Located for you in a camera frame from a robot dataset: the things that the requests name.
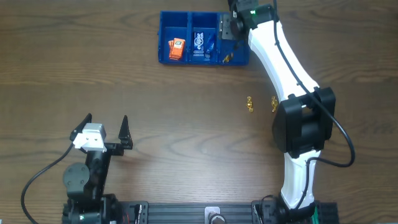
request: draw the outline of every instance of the wooden table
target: wooden table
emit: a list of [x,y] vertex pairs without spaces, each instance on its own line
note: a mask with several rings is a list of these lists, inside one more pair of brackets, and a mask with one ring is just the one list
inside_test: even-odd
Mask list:
[[[69,145],[86,116],[117,141],[129,116],[134,150],[114,157],[106,192],[149,202],[250,202],[277,194],[284,160],[271,134],[273,86],[258,58],[246,67],[157,61],[159,11],[227,11],[227,1],[0,2],[0,219],[28,223],[21,190]],[[342,223],[398,220],[398,3],[280,1],[297,58],[337,97],[353,139],[349,169],[317,164],[316,199],[338,202]],[[254,112],[246,108],[252,96]],[[346,162],[336,128],[322,157]],[[72,151],[26,195],[39,223],[60,223]]]

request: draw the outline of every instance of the cable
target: cable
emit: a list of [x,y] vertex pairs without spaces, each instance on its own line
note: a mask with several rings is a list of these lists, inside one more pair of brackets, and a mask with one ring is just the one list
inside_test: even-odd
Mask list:
[[65,156],[68,155],[68,153],[70,152],[70,150],[73,147],[73,143],[70,144],[69,148],[67,149],[67,151],[61,156],[59,157],[56,161],[54,161],[53,163],[51,163],[50,165],[44,167],[44,169],[40,170],[36,175],[34,175],[25,185],[24,189],[22,190],[22,194],[21,194],[21,206],[22,209],[26,215],[26,217],[33,223],[33,224],[38,224],[33,217],[29,214],[29,212],[26,209],[25,206],[25,194],[27,189],[29,188],[29,185],[36,179],[38,178],[40,175],[42,175],[45,171],[49,170],[51,167],[53,167],[55,164],[59,163],[63,158],[65,158]]
[[331,115],[331,113],[315,98],[315,96],[313,96],[310,92],[309,92],[309,90],[304,86],[304,84],[301,82],[301,80],[299,79],[299,77],[297,76],[297,74],[294,72],[294,70],[293,70],[293,68],[292,68],[292,66],[290,65],[290,63],[289,63],[289,61],[287,60],[287,58],[286,58],[286,55],[284,54],[284,52],[283,52],[283,50],[282,50],[282,47],[280,47],[280,43],[279,43],[279,40],[278,40],[278,36],[277,36],[277,27],[276,27],[276,24],[277,24],[277,20],[278,20],[278,9],[277,9],[277,0],[274,0],[274,36],[275,36],[275,44],[276,44],[276,46],[278,47],[278,49],[279,49],[279,52],[280,52],[280,54],[281,54],[281,56],[282,56],[282,58],[284,59],[284,61],[285,61],[285,63],[286,63],[286,65],[288,66],[288,68],[289,68],[289,70],[292,72],[292,75],[294,76],[294,78],[297,80],[297,85],[300,85],[302,88],[303,88],[303,90],[306,92],[306,94],[311,98],[311,100],[332,120],[332,122],[337,126],[337,128],[340,130],[340,132],[342,133],[342,135],[344,136],[344,138],[346,139],[346,141],[347,141],[347,144],[348,144],[348,146],[349,146],[349,150],[350,150],[350,153],[351,153],[351,159],[350,159],[350,161],[348,162],[348,163],[346,163],[346,164],[340,164],[340,163],[337,163],[337,162],[332,162],[332,161],[329,161],[329,160],[327,160],[327,159],[322,159],[322,158],[319,158],[319,157],[311,157],[311,158],[309,158],[308,160],[307,160],[307,162],[306,162],[306,166],[307,166],[307,176],[305,177],[305,187],[304,187],[304,192],[303,192],[303,195],[302,195],[302,197],[301,197],[301,199],[300,199],[300,201],[298,202],[298,204],[297,204],[297,206],[296,206],[296,208],[295,209],[299,209],[300,208],[300,205],[302,204],[302,202],[303,202],[303,200],[304,200],[304,198],[305,198],[305,196],[306,196],[306,194],[307,194],[307,190],[308,190],[308,182],[309,182],[309,178],[308,178],[308,176],[310,175],[310,163],[311,163],[311,161],[320,161],[320,162],[324,162],[324,163],[326,163],[326,164],[329,164],[329,165],[333,165],[333,166],[336,166],[336,167],[349,167],[349,166],[351,166],[353,163],[354,163],[354,161],[355,161],[355,148],[354,148],[354,145],[353,145],[353,142],[351,141],[351,138],[348,136],[348,134],[347,134],[347,132],[344,130],[344,128],[341,126],[341,124],[336,120],[336,118],[333,116],[333,115]]

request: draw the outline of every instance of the wood grain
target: wood grain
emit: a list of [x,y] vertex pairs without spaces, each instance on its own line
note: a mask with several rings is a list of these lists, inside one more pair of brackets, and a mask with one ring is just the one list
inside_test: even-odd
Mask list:
[[[271,134],[272,84],[246,67],[171,67],[157,61],[159,11],[225,11],[226,1],[0,1],[0,219],[28,223],[21,190],[69,145],[90,112],[116,141],[123,115],[135,142],[109,168],[121,200],[248,202],[277,194],[283,156]],[[398,221],[398,2],[280,0],[287,39],[307,72],[337,97],[353,139],[349,169],[318,164],[314,194],[342,223]],[[252,96],[254,113],[245,107]],[[322,157],[344,162],[333,130]],[[26,195],[39,223],[60,223],[72,151]]]

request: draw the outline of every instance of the orange box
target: orange box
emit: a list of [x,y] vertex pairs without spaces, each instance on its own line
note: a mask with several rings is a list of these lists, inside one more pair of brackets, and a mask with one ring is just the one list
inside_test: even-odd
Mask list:
[[182,58],[184,47],[185,47],[184,39],[174,38],[172,42],[172,47],[170,48],[169,59],[180,60]]

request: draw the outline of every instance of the blue tray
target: blue tray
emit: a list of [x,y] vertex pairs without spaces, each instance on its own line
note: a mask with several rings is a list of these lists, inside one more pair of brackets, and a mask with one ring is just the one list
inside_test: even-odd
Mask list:
[[[242,46],[233,50],[236,40],[221,40],[221,33],[218,31],[223,14],[228,14],[228,12],[161,11],[158,33],[159,62],[175,65],[247,65],[250,48],[246,41],[241,40],[244,42]],[[194,32],[203,32],[205,44],[210,35],[216,35],[215,49],[210,58],[193,56]],[[169,59],[169,41],[174,38],[185,39],[185,49],[180,60]],[[234,52],[233,59],[228,63],[223,63],[223,59],[232,51]]]

